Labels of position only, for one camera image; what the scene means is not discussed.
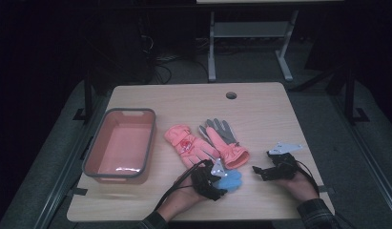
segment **plastic tray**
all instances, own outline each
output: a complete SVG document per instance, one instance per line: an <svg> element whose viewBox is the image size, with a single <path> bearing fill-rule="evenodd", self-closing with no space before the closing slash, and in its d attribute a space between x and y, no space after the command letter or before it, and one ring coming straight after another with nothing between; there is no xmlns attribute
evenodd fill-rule
<svg viewBox="0 0 392 229"><path fill-rule="evenodd" d="M155 134L152 109L107 111L83 162L83 172L98 182L146 181Z"/></svg>

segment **person's right hand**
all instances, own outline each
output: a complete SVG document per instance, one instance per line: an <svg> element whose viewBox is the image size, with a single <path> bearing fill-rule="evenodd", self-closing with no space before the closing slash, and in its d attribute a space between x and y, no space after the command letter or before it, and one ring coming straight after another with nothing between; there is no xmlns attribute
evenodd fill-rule
<svg viewBox="0 0 392 229"><path fill-rule="evenodd" d="M197 203L207 199L196 192L193 188L193 181L190 177L185 178L179 187L182 188L178 188L172 192L162 203L160 208L157 209L157 212L167 222L178 214L187 211Z"/></svg>
<svg viewBox="0 0 392 229"><path fill-rule="evenodd" d="M297 172L292 179L278 179L274 182L284 187L294 198L301 202L319 198L312 184L301 172Z"/></svg>

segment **orange glove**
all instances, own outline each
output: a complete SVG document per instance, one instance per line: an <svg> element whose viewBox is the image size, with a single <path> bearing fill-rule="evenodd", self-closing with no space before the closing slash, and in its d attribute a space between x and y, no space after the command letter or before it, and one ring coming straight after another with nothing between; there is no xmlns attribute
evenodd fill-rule
<svg viewBox="0 0 392 229"><path fill-rule="evenodd" d="M165 139L175 147L188 169L201 160L219 158L219 152L205 140L191 135L190 128L186 125L171 127L165 133Z"/></svg>
<svg viewBox="0 0 392 229"><path fill-rule="evenodd" d="M248 150L239 146L228 122L225 120L222 122L216 118L214 122L207 120L207 128L200 126L199 130L219 151L227 169L236 169L249 160Z"/></svg>

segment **person's left hand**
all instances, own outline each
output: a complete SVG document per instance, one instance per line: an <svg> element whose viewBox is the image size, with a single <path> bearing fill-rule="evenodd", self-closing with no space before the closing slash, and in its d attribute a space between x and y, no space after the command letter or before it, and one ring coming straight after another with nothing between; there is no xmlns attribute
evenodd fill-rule
<svg viewBox="0 0 392 229"><path fill-rule="evenodd" d="M156 211L166 221L170 221L178 214L187 211L202 200L206 200L207 198L198 194L192 185L190 177L184 179L179 186L182 188L172 192Z"/></svg>

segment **gray glove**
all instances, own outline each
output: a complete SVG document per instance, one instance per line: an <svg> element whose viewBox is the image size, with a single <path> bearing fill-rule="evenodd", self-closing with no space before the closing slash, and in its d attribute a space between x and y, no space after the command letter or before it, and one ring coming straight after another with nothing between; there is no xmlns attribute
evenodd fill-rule
<svg viewBox="0 0 392 229"><path fill-rule="evenodd" d="M235 169L249 159L249 152L246 148L239 146L234 133L228 122L214 118L208 119L206 127L199 126L199 132L219 151L220 158L223 159L227 169Z"/></svg>
<svg viewBox="0 0 392 229"><path fill-rule="evenodd" d="M216 130L217 134L219 134L219 136L226 144L229 145L231 143L238 143L227 121L222 120L222 122L220 122L217 118L214 118L214 121L207 119L205 123L207 126L212 127L214 130ZM211 144L213 144L213 142L211 142L211 139L207 135L207 130L203 126L199 126L198 129L200 133L206 139L208 139Z"/></svg>

